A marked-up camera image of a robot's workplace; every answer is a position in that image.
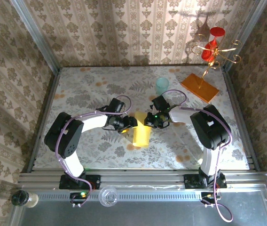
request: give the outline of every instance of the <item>patterned wallpaper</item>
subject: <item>patterned wallpaper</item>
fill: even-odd
[[[46,90],[52,77],[16,10],[0,0],[0,225],[8,198],[31,154]]]
[[[230,70],[262,170],[267,171],[267,6]]]
[[[25,2],[60,66],[69,67],[203,63],[191,53],[194,35],[223,27],[229,46],[254,0]]]

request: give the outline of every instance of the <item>orange acrylic base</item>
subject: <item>orange acrylic base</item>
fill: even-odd
[[[219,90],[202,80],[192,73],[181,82],[181,85],[203,101],[209,103],[218,94]]]

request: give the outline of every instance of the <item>yellow cup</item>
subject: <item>yellow cup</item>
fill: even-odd
[[[145,112],[136,112],[134,117],[138,122],[138,126],[133,131],[133,146],[148,147],[151,127],[144,126],[144,120],[147,116]]]

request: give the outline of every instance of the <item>light blue cup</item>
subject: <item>light blue cup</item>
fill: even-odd
[[[166,92],[168,90],[169,81],[167,78],[160,77],[157,79],[157,86],[156,91],[157,95],[160,96],[162,93]]]

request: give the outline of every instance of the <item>floral tablecloth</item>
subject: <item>floral tablecloth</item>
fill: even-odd
[[[131,98],[133,106],[130,115],[136,111],[150,111],[159,77],[169,80],[169,89],[180,89],[187,94],[185,106],[205,107],[207,103],[180,85],[191,73],[202,75],[203,71],[203,66],[63,68],[44,136],[60,112],[72,116],[91,112],[108,105],[113,97],[119,95]],[[249,166],[221,70],[210,70],[205,80],[220,90],[212,104],[233,133],[232,144],[222,150],[221,169],[247,170]],[[170,104],[183,100],[182,94],[177,92],[166,94],[165,98]],[[128,100],[122,100],[126,106],[129,105]],[[203,157],[203,146],[192,125],[173,123],[165,129],[152,129],[148,148],[134,147],[132,140],[133,129],[120,135],[96,128],[81,135],[77,153],[86,168],[198,169]],[[54,153],[43,141],[34,167],[60,167]]]

